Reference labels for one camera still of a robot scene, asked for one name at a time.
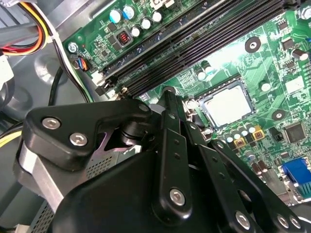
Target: chip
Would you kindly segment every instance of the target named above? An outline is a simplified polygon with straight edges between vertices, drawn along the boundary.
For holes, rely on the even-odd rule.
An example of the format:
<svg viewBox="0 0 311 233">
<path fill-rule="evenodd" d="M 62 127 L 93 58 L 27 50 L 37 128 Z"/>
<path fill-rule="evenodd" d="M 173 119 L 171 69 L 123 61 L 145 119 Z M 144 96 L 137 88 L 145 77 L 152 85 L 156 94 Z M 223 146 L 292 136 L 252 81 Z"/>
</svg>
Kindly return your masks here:
<svg viewBox="0 0 311 233">
<path fill-rule="evenodd" d="M 116 42 L 116 40 L 115 40 L 113 35 L 108 37 L 108 41 L 109 41 L 110 44 L 114 44 Z"/>
<path fill-rule="evenodd" d="M 286 138 L 290 143 L 298 142 L 306 138 L 306 130 L 302 123 L 295 123 L 285 128 Z"/>
<path fill-rule="evenodd" d="M 214 128 L 219 129 L 252 114 L 251 100 L 240 80 L 216 90 L 199 101 Z"/>
<path fill-rule="evenodd" d="M 292 47 L 294 47 L 294 41 L 292 39 L 288 39 L 284 42 L 282 42 L 284 50 L 288 50 Z"/>
<path fill-rule="evenodd" d="M 113 32 L 114 30 L 117 29 L 117 27 L 115 26 L 114 23 L 109 23 L 109 24 L 107 25 L 107 27 L 109 28 L 109 30 L 110 30 L 111 32 Z"/>
<path fill-rule="evenodd" d="M 281 158 L 282 159 L 286 159 L 286 158 L 288 158 L 290 156 L 290 154 L 288 153 L 288 152 L 283 152 L 283 153 L 281 153 Z"/>
<path fill-rule="evenodd" d="M 118 43 L 112 45 L 112 47 L 113 47 L 116 51 L 118 51 L 118 50 L 121 49 L 121 46 L 120 46 Z"/>
<path fill-rule="evenodd" d="M 280 30 L 283 30 L 283 29 L 285 29 L 285 28 L 287 28 L 287 27 L 288 27 L 288 24 L 287 24 L 286 21 L 281 22 L 281 23 L 278 25 L 278 28 L 279 28 Z"/>
</svg>

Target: white cable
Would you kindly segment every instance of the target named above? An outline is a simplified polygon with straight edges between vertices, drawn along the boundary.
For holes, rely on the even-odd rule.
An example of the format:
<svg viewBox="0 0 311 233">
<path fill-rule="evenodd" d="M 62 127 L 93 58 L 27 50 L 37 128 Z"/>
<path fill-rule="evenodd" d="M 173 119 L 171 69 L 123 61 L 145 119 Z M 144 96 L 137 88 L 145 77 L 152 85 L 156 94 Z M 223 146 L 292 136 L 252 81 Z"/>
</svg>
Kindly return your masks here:
<svg viewBox="0 0 311 233">
<path fill-rule="evenodd" d="M 63 56 L 65 66 L 68 68 L 69 72 L 72 74 L 74 79 L 78 82 L 78 84 L 85 89 L 84 85 L 82 84 L 81 80 L 77 77 L 76 73 L 72 69 L 71 63 L 66 55 L 66 52 L 64 50 L 63 44 L 61 39 L 59 38 L 58 33 L 56 32 L 55 27 L 52 25 L 52 23 L 49 21 L 49 19 L 46 17 L 46 15 L 41 11 L 41 9 L 37 6 L 37 4 L 32 3 L 32 6 L 39 12 L 40 16 L 45 20 L 47 23 L 48 27 L 50 28 L 52 32 L 52 39 L 56 41 L 57 46 L 59 47 L 59 50 Z"/>
<path fill-rule="evenodd" d="M 306 218 L 304 218 L 304 217 L 300 217 L 300 216 L 298 216 L 298 218 L 299 218 L 300 220 L 302 220 L 302 221 L 305 221 L 305 222 L 307 222 L 307 223 L 311 224 L 311 221 L 310 221 L 310 220 L 308 220 L 308 219 L 306 219 Z"/>
</svg>

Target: white connector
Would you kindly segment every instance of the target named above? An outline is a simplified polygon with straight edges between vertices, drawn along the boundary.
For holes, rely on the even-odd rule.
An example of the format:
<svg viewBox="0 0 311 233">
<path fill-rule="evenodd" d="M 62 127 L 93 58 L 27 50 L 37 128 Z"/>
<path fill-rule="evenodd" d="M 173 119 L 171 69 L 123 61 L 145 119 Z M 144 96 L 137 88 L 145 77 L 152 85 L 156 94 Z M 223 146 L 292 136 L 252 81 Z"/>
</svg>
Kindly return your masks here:
<svg viewBox="0 0 311 233">
<path fill-rule="evenodd" d="M 164 5 L 166 8 L 169 8 L 174 3 L 174 0 L 150 0 L 150 6 L 155 10 L 160 9 Z"/>
<path fill-rule="evenodd" d="M 0 0 L 0 5 L 5 6 L 5 7 L 11 7 L 20 2 L 37 3 L 37 0 Z"/>
<path fill-rule="evenodd" d="M 14 77 L 12 68 L 5 55 L 0 55 L 0 71 L 1 71 L 0 75 L 0 90 L 1 90 L 3 84 Z"/>
</svg>

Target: black cable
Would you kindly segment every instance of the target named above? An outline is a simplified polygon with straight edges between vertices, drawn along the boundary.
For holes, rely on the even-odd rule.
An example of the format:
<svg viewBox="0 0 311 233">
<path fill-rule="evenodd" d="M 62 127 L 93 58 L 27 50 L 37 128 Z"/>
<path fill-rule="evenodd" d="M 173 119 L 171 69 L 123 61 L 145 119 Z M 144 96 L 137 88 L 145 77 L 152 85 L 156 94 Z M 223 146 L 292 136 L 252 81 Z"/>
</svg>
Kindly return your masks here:
<svg viewBox="0 0 311 233">
<path fill-rule="evenodd" d="M 48 30 L 48 34 L 50 36 L 53 36 L 53 32 L 51 31 L 50 27 L 48 26 L 48 24 L 46 23 L 46 21 L 41 17 L 40 13 L 36 10 L 36 8 L 34 8 L 31 4 L 29 4 L 29 7 L 40 17 L 40 19 L 43 21 L 43 23 L 45 24 L 47 30 Z M 59 59 L 61 68 L 64 70 L 64 72 L 67 74 L 67 76 L 69 77 L 69 79 L 72 81 L 72 83 L 76 86 L 76 88 L 79 90 L 80 94 L 82 95 L 84 101 L 86 103 L 90 103 L 87 94 L 85 92 L 85 90 L 79 85 L 79 83 L 75 80 L 75 78 L 73 77 L 73 75 L 71 74 L 71 72 L 69 71 L 69 69 L 67 68 L 67 66 L 64 63 L 64 58 L 62 56 L 62 53 L 59 50 L 58 44 L 56 43 L 55 40 L 53 40 L 53 45 L 55 47 L 56 50 L 56 54 L 57 57 Z"/>
<path fill-rule="evenodd" d="M 64 73 L 64 71 L 60 67 L 55 74 L 55 77 L 54 77 L 54 80 L 52 83 L 52 87 L 51 87 L 51 91 L 50 91 L 50 98 L 49 98 L 48 106 L 53 106 L 55 104 L 57 86 L 59 84 L 60 78 L 62 77 L 63 73 Z"/>
</svg>

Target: black plastic arm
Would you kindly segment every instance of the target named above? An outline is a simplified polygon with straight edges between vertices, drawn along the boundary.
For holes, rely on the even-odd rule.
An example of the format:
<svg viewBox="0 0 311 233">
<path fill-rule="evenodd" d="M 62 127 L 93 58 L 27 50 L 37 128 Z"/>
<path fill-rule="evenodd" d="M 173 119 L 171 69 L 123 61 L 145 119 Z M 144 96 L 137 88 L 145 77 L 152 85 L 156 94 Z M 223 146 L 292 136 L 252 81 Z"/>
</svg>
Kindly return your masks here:
<svg viewBox="0 0 311 233">
<path fill-rule="evenodd" d="M 139 100 L 107 101 L 34 109 L 26 116 L 22 138 L 27 148 L 65 170 L 85 167 L 96 149 L 98 134 L 107 139 L 121 123 L 144 121 L 152 111 Z M 52 117 L 60 122 L 57 129 L 43 126 Z M 87 138 L 84 146 L 75 146 L 70 135 L 81 133 Z"/>
</svg>

